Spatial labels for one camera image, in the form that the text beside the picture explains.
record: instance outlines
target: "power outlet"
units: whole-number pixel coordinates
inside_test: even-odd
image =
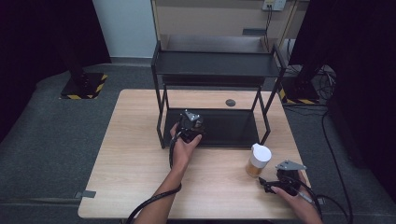
[[[282,11],[285,8],[286,0],[264,0],[264,4],[262,4],[262,10],[269,11],[271,9],[273,11]]]

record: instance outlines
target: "person's left hand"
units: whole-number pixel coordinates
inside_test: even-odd
[[[176,134],[177,123],[171,129],[172,137]],[[173,154],[173,169],[180,169],[185,171],[189,165],[192,157],[192,152],[195,150],[201,141],[202,136],[198,134],[191,142],[185,143],[183,139],[179,138],[175,142],[174,154]]]

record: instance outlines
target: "wooden table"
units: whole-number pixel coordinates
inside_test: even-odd
[[[227,99],[236,101],[233,108],[251,108],[255,93],[168,91],[171,106],[186,108],[227,108]],[[268,96],[269,92],[262,93],[264,102]],[[82,199],[78,209],[81,217],[127,218],[160,186],[170,169],[169,150],[161,148],[156,132],[158,115],[154,90],[120,93],[86,188],[96,191],[96,195]],[[262,136],[264,126],[259,105],[255,119]],[[277,97],[268,119],[272,132],[265,145],[271,149],[273,158],[261,176],[276,180],[277,164],[284,160],[302,161]],[[265,193],[258,179],[246,173],[249,156],[250,150],[246,148],[197,148],[169,218],[295,218],[286,203],[274,194]]]

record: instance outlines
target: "yellow and black hazard tape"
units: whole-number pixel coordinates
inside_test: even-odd
[[[282,85],[279,85],[278,88],[279,97],[282,103],[284,104],[305,104],[305,105],[315,105],[319,104],[319,100],[313,99],[289,99]]]
[[[93,94],[70,94],[70,95],[61,95],[61,99],[71,99],[71,100],[81,100],[81,99],[95,99],[100,91],[102,90],[103,86],[105,85],[105,81],[107,79],[107,75],[103,74],[96,91]]]

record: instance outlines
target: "hand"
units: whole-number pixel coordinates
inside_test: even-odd
[[[177,123],[171,129],[172,137],[175,136]],[[186,171],[187,166],[192,157],[192,152],[198,146],[202,136],[198,134],[191,142],[185,143],[181,138],[177,139],[173,154],[173,167],[172,170],[178,169],[179,171]]]
[[[299,171],[299,176],[300,176],[300,180],[306,184],[306,179],[301,171]],[[291,196],[285,190],[277,187],[271,187],[271,190],[273,190],[276,193],[276,195],[281,197],[290,205],[296,216],[303,223],[305,224],[323,223],[314,205],[307,202],[302,196],[298,194],[296,196]],[[304,187],[300,187],[299,191],[309,197],[309,193]]]

